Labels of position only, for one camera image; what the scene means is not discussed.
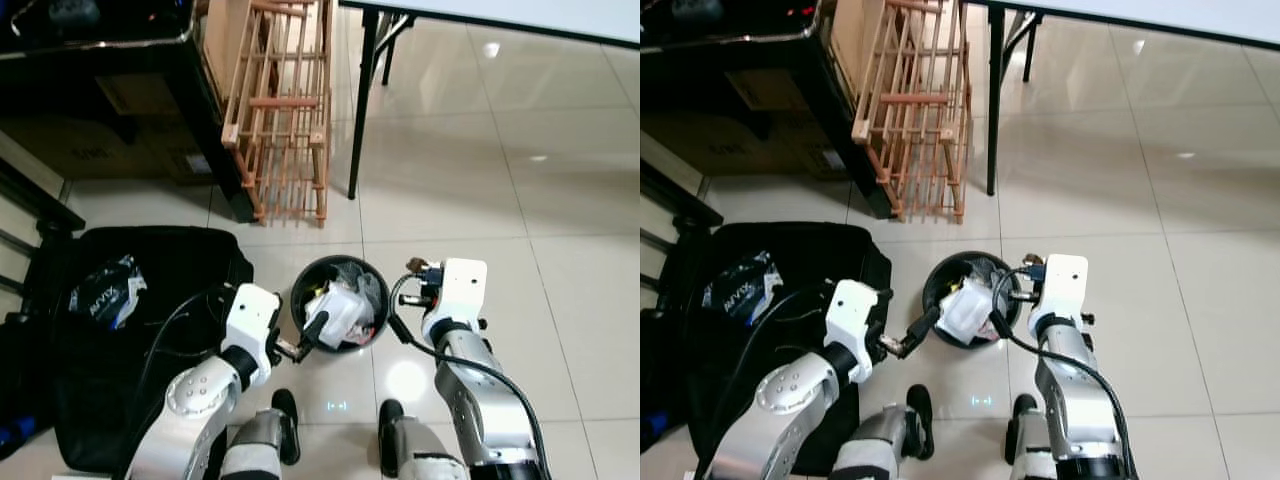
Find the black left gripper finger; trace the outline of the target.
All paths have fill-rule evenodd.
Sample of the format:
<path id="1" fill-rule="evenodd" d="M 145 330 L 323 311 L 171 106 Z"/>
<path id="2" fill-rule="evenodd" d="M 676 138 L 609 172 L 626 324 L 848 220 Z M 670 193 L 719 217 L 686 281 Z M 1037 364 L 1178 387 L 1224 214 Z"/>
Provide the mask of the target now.
<path id="1" fill-rule="evenodd" d="M 319 311 L 308 320 L 308 323 L 300 330 L 300 353 L 310 353 L 316 346 L 323 344 L 320 335 L 328 323 L 328 311 Z"/>
<path id="2" fill-rule="evenodd" d="M 909 326 L 905 335 L 906 353 L 914 352 L 928 338 L 940 316 L 941 307 L 933 306 L 924 311 L 924 314 Z"/>

